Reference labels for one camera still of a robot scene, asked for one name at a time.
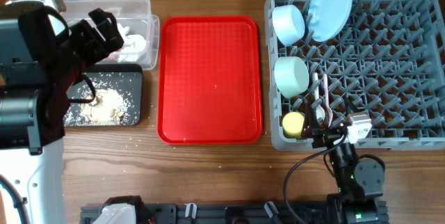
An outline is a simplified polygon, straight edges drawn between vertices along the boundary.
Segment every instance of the gray dish rack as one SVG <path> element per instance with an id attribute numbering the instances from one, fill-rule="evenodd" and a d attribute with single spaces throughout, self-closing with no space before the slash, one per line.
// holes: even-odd
<path id="1" fill-rule="evenodd" d="M 281 119 L 302 111 L 302 99 L 312 108 L 325 107 L 322 75 L 329 76 L 333 126 L 345 120 L 343 96 L 369 112 L 373 129 L 356 147 L 393 150 L 445 148 L 445 27 L 438 0 L 353 0 L 350 17 L 331 40 L 315 42 L 313 32 L 285 47 L 273 30 L 272 10 L 293 4 L 306 22 L 311 0 L 266 0 L 266 45 L 269 53 L 269 108 L 272 143 L 277 150 L 310 151 L 312 139 L 286 138 Z M 309 76 L 318 72 L 307 93 L 287 99 L 274 80 L 275 61 L 283 56 L 304 59 Z M 321 98 L 314 100 L 318 87 Z"/>

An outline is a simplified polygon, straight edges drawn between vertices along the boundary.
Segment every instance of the plastic crate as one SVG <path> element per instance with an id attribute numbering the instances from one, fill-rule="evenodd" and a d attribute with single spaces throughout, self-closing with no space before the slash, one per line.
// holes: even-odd
<path id="1" fill-rule="evenodd" d="M 159 50 L 159 18 L 152 14 L 150 0 L 63 0 L 67 12 L 63 18 L 68 26 L 86 19 L 92 24 L 88 13 L 96 8 L 111 12 L 122 26 L 129 26 L 129 34 L 139 34 L 146 39 L 144 50 L 129 53 L 113 52 L 99 64 L 139 64 L 144 70 L 156 66 Z M 119 56 L 132 56 L 130 61 L 118 62 Z"/>
<path id="2" fill-rule="evenodd" d="M 320 81 L 303 97 L 312 108 L 324 106 L 321 75 L 329 74 L 333 126 L 345 120 L 343 96 L 369 112 L 373 129 L 356 147 L 393 150 L 438 150 L 445 147 L 445 50 L 444 21 L 437 0 L 353 0 L 342 31 L 326 42 L 311 40 L 312 32 L 293 46 L 277 40 L 272 25 L 276 6 L 293 4 L 310 20 L 311 0 L 266 0 L 266 44 L 270 68 L 270 123 L 272 143 L 278 150 L 309 151 L 312 139 L 286 138 L 281 118 L 289 111 L 303 111 L 302 97 L 281 96 L 274 80 L 275 61 L 299 56 L 310 75 Z M 314 101 L 319 87 L 321 98 Z"/>

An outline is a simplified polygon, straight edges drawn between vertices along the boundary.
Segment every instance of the wooden table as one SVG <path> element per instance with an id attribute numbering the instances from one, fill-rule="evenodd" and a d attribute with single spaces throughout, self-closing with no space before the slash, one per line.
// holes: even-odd
<path id="1" fill-rule="evenodd" d="M 145 202 L 176 204 L 283 199 L 284 176 L 309 153 L 278 152 L 271 145 L 264 1 L 151 0 L 152 11 L 161 22 L 180 15 L 247 15 L 258 24 L 264 106 L 261 138 L 242 146 L 164 144 L 154 127 L 159 73 L 157 69 L 145 72 L 143 120 L 137 127 L 66 129 L 63 193 L 69 223 L 78 223 L 81 207 L 97 206 L 119 195 L 141 195 Z M 445 151 L 359 151 L 365 152 L 387 163 L 383 198 L 388 201 L 391 223 L 444 222 Z M 322 159 L 303 166 L 290 183 L 289 195 L 294 200 L 323 200 L 337 190 Z"/>

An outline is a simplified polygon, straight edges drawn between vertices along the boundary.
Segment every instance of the white cup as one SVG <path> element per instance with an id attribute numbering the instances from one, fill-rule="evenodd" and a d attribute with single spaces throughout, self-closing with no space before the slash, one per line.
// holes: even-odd
<path id="1" fill-rule="evenodd" d="M 294 5 L 279 6 L 272 11 L 272 24 L 278 40 L 290 46 L 305 35 L 305 21 Z"/>
<path id="2" fill-rule="evenodd" d="M 305 92 L 309 86 L 306 64 L 298 57 L 279 57 L 275 62 L 274 76 L 278 90 L 288 99 Z"/>

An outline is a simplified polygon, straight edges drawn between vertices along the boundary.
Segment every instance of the black tray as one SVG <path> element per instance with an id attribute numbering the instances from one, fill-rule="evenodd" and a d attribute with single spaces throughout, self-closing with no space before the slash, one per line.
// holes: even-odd
<path id="1" fill-rule="evenodd" d="M 122 118 L 121 125 L 100 126 L 135 126 L 140 122 L 140 103 L 142 100 L 143 72 L 137 64 L 100 64 L 86 70 L 86 75 L 94 83 L 96 90 L 115 89 L 124 100 L 127 99 L 129 107 Z M 72 86 L 68 91 L 68 98 L 81 98 L 85 91 L 90 91 L 86 82 Z M 64 117 L 66 127 L 94 127 L 80 115 L 81 105 L 72 104 Z"/>

